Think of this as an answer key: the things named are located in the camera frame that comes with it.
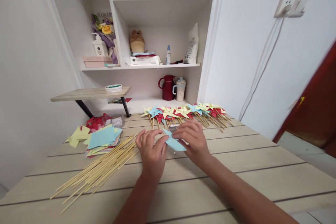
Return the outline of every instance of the hand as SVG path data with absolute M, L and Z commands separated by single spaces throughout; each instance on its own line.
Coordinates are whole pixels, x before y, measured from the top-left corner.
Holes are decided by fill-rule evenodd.
M 175 139 L 179 139 L 179 143 L 187 149 L 185 154 L 199 168 L 205 168 L 207 163 L 212 160 L 212 155 L 208 149 L 207 140 L 203 134 L 202 124 L 200 122 L 190 120 L 182 123 L 177 127 L 177 130 L 173 132 L 172 136 Z
M 154 146 L 155 136 L 162 133 L 163 131 L 158 129 L 147 132 L 143 129 L 135 140 L 142 159 L 142 173 L 140 177 L 154 184 L 159 183 L 166 163 L 166 141 L 169 137 L 167 135 L 161 137 Z

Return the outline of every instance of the white jug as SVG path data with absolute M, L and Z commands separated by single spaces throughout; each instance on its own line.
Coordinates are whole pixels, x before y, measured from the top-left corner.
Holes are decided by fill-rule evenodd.
M 173 94 L 176 95 L 176 100 L 178 102 L 183 102 L 186 84 L 187 82 L 183 80 L 183 77 L 180 77 L 180 79 L 177 80 L 176 85 L 173 86 Z

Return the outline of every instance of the small bottle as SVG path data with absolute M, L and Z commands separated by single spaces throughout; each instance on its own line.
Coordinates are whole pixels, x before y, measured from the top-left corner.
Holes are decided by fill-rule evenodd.
M 96 40 L 93 41 L 94 50 L 97 57 L 108 57 L 109 53 L 107 51 L 106 43 L 102 40 L 98 33 L 92 33 L 96 36 Z
M 168 45 L 167 48 L 167 61 L 166 61 L 166 65 L 170 65 L 170 46 Z

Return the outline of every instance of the white bag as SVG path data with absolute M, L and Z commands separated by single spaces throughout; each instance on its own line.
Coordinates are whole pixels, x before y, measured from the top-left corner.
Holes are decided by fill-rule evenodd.
M 194 28 L 189 32 L 189 45 L 187 53 L 184 57 L 184 62 L 188 64 L 196 64 L 198 49 L 198 30 L 197 23 Z

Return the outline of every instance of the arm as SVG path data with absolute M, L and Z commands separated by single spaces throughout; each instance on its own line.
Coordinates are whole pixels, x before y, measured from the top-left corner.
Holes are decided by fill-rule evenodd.
M 210 154 L 199 122 L 181 124 L 173 133 L 173 137 L 180 139 L 179 142 L 187 149 L 186 155 L 220 187 L 243 223 L 298 224 L 290 215 Z
M 154 137 L 162 134 L 162 131 L 153 130 L 146 133 L 145 131 L 143 129 L 135 140 L 141 154 L 142 173 L 114 220 L 114 224 L 145 223 L 156 188 L 162 177 L 167 156 L 168 136 L 161 137 L 154 145 Z

